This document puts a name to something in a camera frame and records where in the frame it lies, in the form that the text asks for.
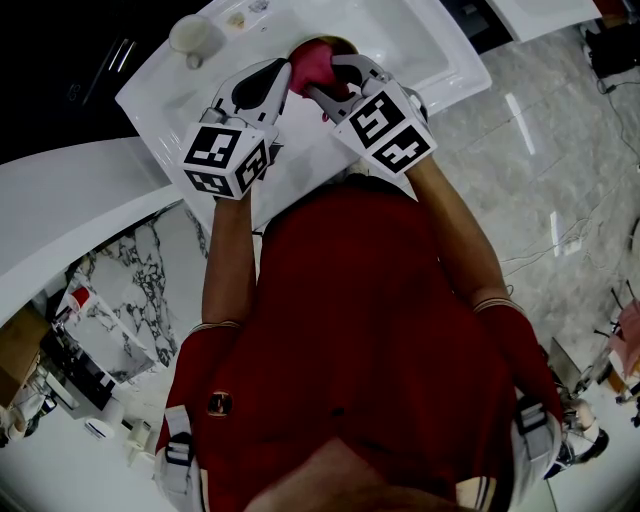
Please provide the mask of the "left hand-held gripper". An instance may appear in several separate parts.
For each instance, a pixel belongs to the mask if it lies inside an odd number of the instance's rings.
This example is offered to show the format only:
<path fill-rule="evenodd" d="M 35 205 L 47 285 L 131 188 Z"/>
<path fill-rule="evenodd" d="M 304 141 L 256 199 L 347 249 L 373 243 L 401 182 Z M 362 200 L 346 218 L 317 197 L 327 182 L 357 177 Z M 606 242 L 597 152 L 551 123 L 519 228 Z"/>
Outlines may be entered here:
<path fill-rule="evenodd" d="M 222 83 L 182 145 L 179 167 L 196 191 L 240 200 L 264 177 L 281 147 L 273 124 L 284 110 L 291 76 L 291 63 L 274 58 Z"/>

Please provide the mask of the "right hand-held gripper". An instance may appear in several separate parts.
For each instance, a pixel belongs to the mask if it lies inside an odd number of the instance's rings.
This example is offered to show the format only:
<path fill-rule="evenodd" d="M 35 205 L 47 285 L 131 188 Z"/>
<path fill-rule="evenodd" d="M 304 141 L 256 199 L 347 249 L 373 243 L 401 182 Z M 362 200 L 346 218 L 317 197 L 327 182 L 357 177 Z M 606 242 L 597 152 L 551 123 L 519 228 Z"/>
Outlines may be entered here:
<path fill-rule="evenodd" d="M 332 56 L 331 67 L 346 84 L 311 84 L 305 92 L 337 125 L 333 136 L 340 143 L 390 176 L 435 151 L 424 116 L 397 81 L 387 82 L 388 74 L 376 62 L 359 53 L 340 54 Z M 387 83 L 359 106 L 369 79 Z"/>

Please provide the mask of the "person's left forearm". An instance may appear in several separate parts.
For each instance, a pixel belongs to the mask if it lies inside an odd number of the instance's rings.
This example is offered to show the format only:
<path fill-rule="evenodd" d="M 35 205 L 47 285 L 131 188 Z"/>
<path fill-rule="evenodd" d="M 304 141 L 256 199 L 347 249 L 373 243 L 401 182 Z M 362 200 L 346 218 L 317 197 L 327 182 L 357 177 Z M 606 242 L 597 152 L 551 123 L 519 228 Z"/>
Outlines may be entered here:
<path fill-rule="evenodd" d="M 204 323 L 241 324 L 256 290 L 251 195 L 217 201 L 202 292 Z"/>

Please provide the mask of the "person's right forearm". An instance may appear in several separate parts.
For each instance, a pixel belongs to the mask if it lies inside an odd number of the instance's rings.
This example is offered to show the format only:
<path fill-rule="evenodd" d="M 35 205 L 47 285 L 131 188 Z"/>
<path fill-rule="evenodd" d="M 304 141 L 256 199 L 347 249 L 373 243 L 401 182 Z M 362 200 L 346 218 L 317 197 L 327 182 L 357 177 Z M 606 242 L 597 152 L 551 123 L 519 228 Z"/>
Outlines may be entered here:
<path fill-rule="evenodd" d="M 496 253 L 485 233 L 433 158 L 407 172 L 426 212 L 438 259 L 453 292 L 470 307 L 510 299 Z"/>

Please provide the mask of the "white mug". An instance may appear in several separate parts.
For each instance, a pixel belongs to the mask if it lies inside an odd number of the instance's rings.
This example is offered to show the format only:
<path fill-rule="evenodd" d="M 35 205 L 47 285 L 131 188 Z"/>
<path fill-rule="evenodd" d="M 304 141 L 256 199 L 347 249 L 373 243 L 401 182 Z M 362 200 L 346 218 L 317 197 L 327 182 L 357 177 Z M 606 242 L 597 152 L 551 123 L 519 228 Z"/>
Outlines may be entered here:
<path fill-rule="evenodd" d="M 209 18 L 192 14 L 176 22 L 168 42 L 174 52 L 185 56 L 187 67 L 195 70 L 224 47 L 226 36 Z"/>

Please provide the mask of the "black cabinet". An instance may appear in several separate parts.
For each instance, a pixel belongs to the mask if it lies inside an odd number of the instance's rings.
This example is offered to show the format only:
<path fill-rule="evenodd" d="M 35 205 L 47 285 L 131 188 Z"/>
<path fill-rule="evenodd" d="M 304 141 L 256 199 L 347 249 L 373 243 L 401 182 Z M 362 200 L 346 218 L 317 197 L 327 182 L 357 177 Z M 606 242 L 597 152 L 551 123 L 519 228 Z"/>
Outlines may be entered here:
<path fill-rule="evenodd" d="M 0 165 L 133 137 L 120 89 L 210 0 L 0 0 Z"/>

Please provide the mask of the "plain white sink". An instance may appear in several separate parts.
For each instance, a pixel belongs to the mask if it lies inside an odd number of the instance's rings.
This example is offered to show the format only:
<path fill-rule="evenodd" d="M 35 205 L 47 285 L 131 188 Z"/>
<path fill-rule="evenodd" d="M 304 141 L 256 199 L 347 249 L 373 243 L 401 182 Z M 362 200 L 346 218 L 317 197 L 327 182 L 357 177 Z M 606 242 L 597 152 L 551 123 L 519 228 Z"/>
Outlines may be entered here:
<path fill-rule="evenodd" d="M 601 17 L 593 0 L 486 0 L 515 41 Z"/>

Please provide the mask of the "white curved bathtub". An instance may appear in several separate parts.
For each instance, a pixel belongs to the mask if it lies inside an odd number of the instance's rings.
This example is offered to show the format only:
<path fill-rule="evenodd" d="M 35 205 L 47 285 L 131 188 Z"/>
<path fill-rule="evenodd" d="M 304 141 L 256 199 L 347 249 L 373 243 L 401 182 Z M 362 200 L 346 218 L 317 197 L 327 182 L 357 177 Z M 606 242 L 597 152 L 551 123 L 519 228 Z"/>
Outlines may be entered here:
<path fill-rule="evenodd" d="M 73 261 L 181 198 L 138 137 L 0 165 L 0 326 Z"/>

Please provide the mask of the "person's red shirt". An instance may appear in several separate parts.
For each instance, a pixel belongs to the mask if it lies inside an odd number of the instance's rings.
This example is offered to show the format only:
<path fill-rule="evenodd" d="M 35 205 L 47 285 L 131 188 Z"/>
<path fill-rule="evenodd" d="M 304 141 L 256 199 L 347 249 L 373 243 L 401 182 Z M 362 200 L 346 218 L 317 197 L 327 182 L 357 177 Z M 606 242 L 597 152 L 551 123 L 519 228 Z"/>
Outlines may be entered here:
<path fill-rule="evenodd" d="M 180 512 L 243 512 L 338 441 L 388 484 L 504 512 L 561 415 L 525 314 L 453 292 L 419 204 L 334 185 L 269 224 L 246 321 L 184 340 L 156 482 Z"/>

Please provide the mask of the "marble-patterned box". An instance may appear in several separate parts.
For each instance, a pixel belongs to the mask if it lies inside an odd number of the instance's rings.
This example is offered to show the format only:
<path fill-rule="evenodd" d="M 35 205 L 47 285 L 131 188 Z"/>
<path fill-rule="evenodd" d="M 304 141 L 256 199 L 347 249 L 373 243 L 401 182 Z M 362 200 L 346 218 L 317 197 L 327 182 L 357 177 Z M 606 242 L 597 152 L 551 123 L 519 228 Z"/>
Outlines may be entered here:
<path fill-rule="evenodd" d="M 67 303 L 67 295 L 80 286 L 86 287 L 91 296 L 79 312 L 74 312 Z M 71 279 L 56 314 L 55 325 L 122 389 L 137 385 L 160 370 L 151 350 L 126 328 L 82 277 Z"/>

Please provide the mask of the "cardboard box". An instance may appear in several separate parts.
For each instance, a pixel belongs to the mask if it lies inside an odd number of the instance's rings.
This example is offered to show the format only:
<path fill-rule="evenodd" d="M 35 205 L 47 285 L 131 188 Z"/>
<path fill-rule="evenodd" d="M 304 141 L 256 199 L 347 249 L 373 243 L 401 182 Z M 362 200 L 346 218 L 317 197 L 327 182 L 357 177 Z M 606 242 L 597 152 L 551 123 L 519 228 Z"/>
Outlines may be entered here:
<path fill-rule="evenodd" d="M 35 370 L 50 324 L 30 304 L 0 327 L 0 406 L 8 408 Z"/>

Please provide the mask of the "grey metal panel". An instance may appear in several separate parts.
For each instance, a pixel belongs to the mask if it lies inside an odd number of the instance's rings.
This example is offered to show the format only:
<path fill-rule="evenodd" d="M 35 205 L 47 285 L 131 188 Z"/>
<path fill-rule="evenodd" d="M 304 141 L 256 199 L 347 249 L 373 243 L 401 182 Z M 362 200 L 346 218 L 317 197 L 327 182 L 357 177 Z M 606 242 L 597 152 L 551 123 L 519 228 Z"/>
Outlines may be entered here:
<path fill-rule="evenodd" d="M 582 371 L 555 337 L 551 338 L 549 364 L 561 384 L 570 392 L 574 392 L 581 380 Z"/>

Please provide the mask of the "pink fabric on stand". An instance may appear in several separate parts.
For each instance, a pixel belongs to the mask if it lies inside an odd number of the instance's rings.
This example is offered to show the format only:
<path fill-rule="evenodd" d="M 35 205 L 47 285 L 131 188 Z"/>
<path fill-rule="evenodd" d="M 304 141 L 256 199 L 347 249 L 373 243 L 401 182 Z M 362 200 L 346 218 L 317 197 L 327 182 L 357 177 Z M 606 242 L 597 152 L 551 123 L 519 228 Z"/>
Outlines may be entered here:
<path fill-rule="evenodd" d="M 640 359 L 640 301 L 633 299 L 618 316 L 619 328 L 609 337 L 608 345 L 617 354 L 623 375 L 633 374 Z"/>

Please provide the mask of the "crumpled white plastic bag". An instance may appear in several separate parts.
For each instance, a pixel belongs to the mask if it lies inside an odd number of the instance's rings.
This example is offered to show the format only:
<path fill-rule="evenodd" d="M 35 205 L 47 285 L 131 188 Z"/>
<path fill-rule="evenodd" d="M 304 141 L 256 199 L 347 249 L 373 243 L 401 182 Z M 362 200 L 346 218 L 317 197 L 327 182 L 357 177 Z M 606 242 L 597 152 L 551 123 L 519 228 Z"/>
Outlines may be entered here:
<path fill-rule="evenodd" d="M 27 436 L 27 431 L 34 424 L 47 398 L 46 393 L 24 387 L 10 405 L 0 405 L 0 447 Z"/>

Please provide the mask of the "white blue striped bundle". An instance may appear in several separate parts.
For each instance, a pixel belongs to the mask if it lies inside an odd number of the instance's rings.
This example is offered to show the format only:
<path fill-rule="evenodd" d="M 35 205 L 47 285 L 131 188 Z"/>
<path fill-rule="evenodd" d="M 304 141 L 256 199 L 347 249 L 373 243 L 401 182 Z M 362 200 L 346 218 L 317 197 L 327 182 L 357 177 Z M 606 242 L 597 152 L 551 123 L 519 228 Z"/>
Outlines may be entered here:
<path fill-rule="evenodd" d="M 601 456 L 610 442 L 607 432 L 583 399 L 565 403 L 561 448 L 556 464 L 562 469 L 590 462 Z"/>

